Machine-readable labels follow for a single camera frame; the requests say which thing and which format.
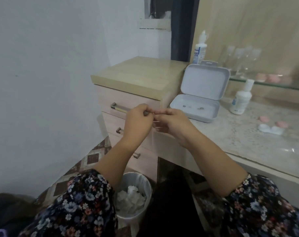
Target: white bucket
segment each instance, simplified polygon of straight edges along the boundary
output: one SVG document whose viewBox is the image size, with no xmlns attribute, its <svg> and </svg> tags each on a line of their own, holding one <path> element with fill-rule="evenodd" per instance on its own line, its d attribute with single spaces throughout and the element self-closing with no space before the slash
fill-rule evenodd
<svg viewBox="0 0 299 237">
<path fill-rule="evenodd" d="M 123 215 L 117 212 L 117 217 L 118 219 L 123 220 L 126 224 L 135 224 L 135 223 L 140 223 L 145 215 L 150 199 L 152 197 L 152 187 L 148 179 L 144 175 L 137 172 L 125 173 L 123 175 L 119 187 L 116 189 L 116 192 L 114 194 L 115 206 L 117 205 L 117 194 L 120 191 L 127 191 L 130 185 L 137 187 L 138 191 L 146 198 L 144 207 L 133 215 L 132 214 Z"/>
</svg>

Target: person's left hand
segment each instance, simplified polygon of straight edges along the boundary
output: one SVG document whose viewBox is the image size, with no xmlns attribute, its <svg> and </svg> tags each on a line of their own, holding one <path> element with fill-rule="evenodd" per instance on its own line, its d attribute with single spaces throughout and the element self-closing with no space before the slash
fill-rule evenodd
<svg viewBox="0 0 299 237">
<path fill-rule="evenodd" d="M 133 150 L 141 145 L 152 128 L 154 115 L 149 113 L 144 116 L 148 109 L 147 104 L 140 104 L 126 114 L 122 141 Z"/>
</svg>

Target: floral shirt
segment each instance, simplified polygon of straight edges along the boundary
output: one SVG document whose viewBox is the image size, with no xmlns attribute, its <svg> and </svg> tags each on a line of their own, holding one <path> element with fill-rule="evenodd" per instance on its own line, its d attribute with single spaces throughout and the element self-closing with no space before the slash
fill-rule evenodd
<svg viewBox="0 0 299 237">
<path fill-rule="evenodd" d="M 97 171 L 78 175 L 19 236 L 115 236 L 113 196 L 112 187 Z M 221 236 L 299 237 L 299 210 L 266 177 L 249 175 L 223 200 Z"/>
</svg>

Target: dresser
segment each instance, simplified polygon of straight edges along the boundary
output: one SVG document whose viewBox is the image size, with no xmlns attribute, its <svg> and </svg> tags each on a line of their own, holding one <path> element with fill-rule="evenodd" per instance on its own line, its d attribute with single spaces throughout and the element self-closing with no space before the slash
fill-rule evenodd
<svg viewBox="0 0 299 237">
<path fill-rule="evenodd" d="M 169 106 L 180 92 L 187 65 L 135 57 L 91 76 L 112 146 L 124 133 L 129 109 L 141 103 L 153 108 Z M 218 117 L 212 123 L 191 122 L 246 171 L 271 178 L 281 194 L 299 207 L 299 111 L 271 103 L 251 102 L 248 111 L 236 116 L 227 110 L 230 102 L 227 97 L 221 100 Z M 257 118 L 266 110 L 272 119 L 293 123 L 284 136 L 270 138 L 257 130 Z M 127 167 L 156 181 L 158 157 L 202 174 L 186 149 L 172 136 L 155 130 L 136 150 Z"/>
</svg>

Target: hand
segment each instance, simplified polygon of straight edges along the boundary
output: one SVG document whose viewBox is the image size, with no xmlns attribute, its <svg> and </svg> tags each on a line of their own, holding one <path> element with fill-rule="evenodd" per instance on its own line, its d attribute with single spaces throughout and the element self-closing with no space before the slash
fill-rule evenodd
<svg viewBox="0 0 299 237">
<path fill-rule="evenodd" d="M 148 111 L 148 109 L 148 105 L 140 104 L 126 114 L 122 141 L 134 151 L 141 145 L 152 128 L 154 115 L 149 113 L 144 116 L 144 111 Z"/>
<path fill-rule="evenodd" d="M 153 123 L 153 127 L 158 132 L 168 133 L 176 138 L 179 144 L 188 149 L 188 139 L 193 134 L 199 132 L 183 111 L 178 109 L 161 109 L 149 111 L 154 113 L 154 119 L 158 122 Z"/>
</svg>

